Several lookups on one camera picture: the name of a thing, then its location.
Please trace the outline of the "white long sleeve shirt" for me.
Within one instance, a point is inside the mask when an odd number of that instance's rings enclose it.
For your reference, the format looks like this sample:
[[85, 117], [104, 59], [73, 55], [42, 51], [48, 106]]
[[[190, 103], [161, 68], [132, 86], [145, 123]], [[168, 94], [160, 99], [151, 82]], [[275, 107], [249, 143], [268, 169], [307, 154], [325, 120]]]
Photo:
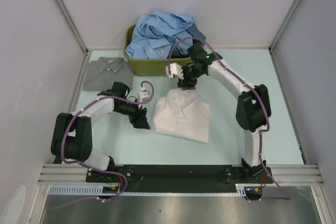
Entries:
[[152, 131], [207, 144], [211, 106], [195, 90], [171, 89], [158, 99]]

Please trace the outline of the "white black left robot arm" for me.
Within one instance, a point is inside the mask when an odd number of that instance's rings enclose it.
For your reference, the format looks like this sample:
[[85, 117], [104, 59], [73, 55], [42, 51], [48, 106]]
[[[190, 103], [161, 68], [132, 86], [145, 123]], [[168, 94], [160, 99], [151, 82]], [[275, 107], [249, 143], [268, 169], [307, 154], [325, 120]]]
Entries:
[[60, 113], [56, 117], [51, 142], [51, 153], [65, 164], [78, 163], [98, 171], [105, 182], [115, 178], [114, 159], [93, 148], [92, 127], [104, 116], [115, 112], [125, 115], [135, 129], [149, 130], [145, 104], [153, 99], [154, 86], [149, 81], [141, 82], [141, 90], [135, 100], [127, 98], [130, 88], [122, 82], [101, 91], [84, 108], [72, 113]]

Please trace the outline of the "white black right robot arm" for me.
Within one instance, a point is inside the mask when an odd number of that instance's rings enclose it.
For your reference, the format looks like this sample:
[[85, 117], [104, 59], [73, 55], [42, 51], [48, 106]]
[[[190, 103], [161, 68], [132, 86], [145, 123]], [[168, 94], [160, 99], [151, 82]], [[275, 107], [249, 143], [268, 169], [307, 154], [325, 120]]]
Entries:
[[178, 87], [195, 89], [197, 79], [207, 75], [223, 85], [237, 100], [235, 118], [244, 130], [245, 147], [241, 160], [243, 179], [254, 183], [266, 169], [263, 157], [263, 134], [270, 129], [271, 116], [268, 89], [264, 84], [253, 85], [235, 70], [217, 52], [207, 53], [201, 44], [194, 44], [188, 55], [191, 62], [185, 66], [170, 63], [169, 77], [178, 77]]

